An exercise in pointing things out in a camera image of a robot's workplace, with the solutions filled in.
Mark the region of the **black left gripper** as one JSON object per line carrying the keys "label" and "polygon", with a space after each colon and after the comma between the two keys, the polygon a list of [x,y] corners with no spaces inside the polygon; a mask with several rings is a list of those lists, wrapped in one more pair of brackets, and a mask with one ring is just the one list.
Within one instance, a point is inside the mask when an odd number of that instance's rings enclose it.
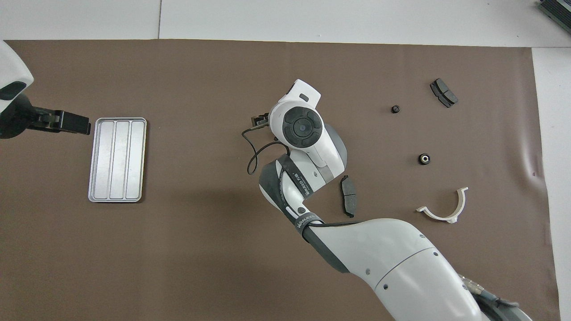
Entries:
{"label": "black left gripper", "polygon": [[89,118],[62,110],[34,107],[25,94],[19,94],[1,112],[0,138],[8,140],[22,134],[34,122],[34,129],[52,133],[91,133]]}

